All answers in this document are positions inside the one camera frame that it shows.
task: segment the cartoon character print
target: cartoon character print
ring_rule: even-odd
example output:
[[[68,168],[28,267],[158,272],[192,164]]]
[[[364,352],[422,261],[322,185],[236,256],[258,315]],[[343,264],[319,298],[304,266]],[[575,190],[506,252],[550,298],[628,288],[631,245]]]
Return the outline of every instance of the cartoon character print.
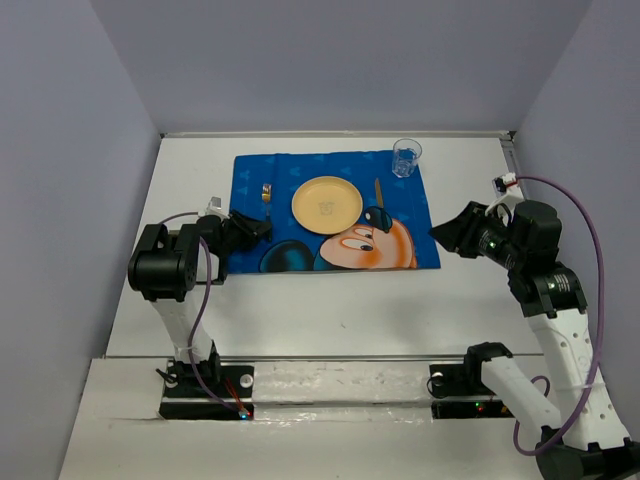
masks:
[[[368,225],[356,224],[328,237],[315,256],[297,240],[271,247],[260,262],[261,272],[417,268],[411,233],[382,208],[365,210]]]

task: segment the knife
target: knife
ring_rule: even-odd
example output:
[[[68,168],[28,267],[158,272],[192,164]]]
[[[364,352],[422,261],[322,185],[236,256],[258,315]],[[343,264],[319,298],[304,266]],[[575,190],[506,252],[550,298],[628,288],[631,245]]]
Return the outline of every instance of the knife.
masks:
[[[378,207],[382,214],[382,231],[384,233],[389,233],[390,226],[387,224],[387,213],[384,210],[384,199],[382,198],[382,189],[380,188],[379,178],[376,178],[376,202],[378,202]]]

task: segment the plate rim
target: plate rim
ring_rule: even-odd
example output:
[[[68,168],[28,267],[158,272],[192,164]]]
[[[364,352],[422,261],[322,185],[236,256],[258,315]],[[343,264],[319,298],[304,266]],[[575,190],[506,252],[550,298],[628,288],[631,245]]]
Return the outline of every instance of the plate rim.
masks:
[[[360,215],[362,215],[362,210],[364,209],[364,200],[362,199],[362,194],[360,193],[360,190],[358,190],[358,187],[356,187],[353,183],[351,183],[349,180],[342,178],[342,177],[336,177],[335,175],[320,175],[319,177],[313,177],[310,178],[309,180],[307,180],[306,182],[304,182],[302,185],[300,185],[296,191],[293,193],[293,197],[291,197],[291,213],[293,214],[293,218],[296,220],[296,222],[298,222],[298,225],[300,225],[302,228],[304,228],[305,230],[308,230],[312,233],[316,233],[318,235],[336,235],[340,232],[344,232],[346,230],[339,230],[337,232],[335,231],[331,231],[331,232],[319,232],[317,230],[312,230],[310,228],[305,227],[302,222],[298,219],[298,216],[296,215],[296,210],[295,208],[293,208],[293,205],[295,203],[295,199],[296,199],[296,195],[298,195],[298,192],[300,190],[302,190],[302,187],[304,187],[307,183],[313,182],[313,181],[317,181],[319,179],[331,179],[331,180],[339,180],[340,182],[346,183],[347,185],[349,185],[357,194],[358,194],[358,199],[360,200],[360,206],[358,207],[358,210],[360,211],[360,213],[358,213],[358,216],[356,217],[356,219],[354,220],[354,222],[349,226],[353,226],[356,223],[358,223],[358,219],[360,218]]]

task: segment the cartoon eye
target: cartoon eye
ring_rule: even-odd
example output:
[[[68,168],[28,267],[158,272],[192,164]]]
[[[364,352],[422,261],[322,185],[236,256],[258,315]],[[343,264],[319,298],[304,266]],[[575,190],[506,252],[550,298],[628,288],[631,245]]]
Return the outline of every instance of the cartoon eye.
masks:
[[[355,238],[345,238],[341,242],[345,247],[353,248],[354,250],[364,250],[366,252],[370,252],[373,250],[373,247],[369,245],[367,242],[363,242],[362,240],[356,240]]]
[[[365,228],[356,228],[354,232],[366,238],[373,238],[373,235],[371,235],[371,230],[367,230]]]

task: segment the cartoon nose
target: cartoon nose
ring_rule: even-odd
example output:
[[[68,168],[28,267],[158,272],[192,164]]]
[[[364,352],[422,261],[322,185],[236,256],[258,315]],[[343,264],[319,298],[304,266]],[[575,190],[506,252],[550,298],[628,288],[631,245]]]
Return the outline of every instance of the cartoon nose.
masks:
[[[384,208],[369,207],[364,211],[364,219],[369,225],[378,230],[382,230],[384,233],[389,233],[391,230],[392,220],[391,215],[387,213]]]

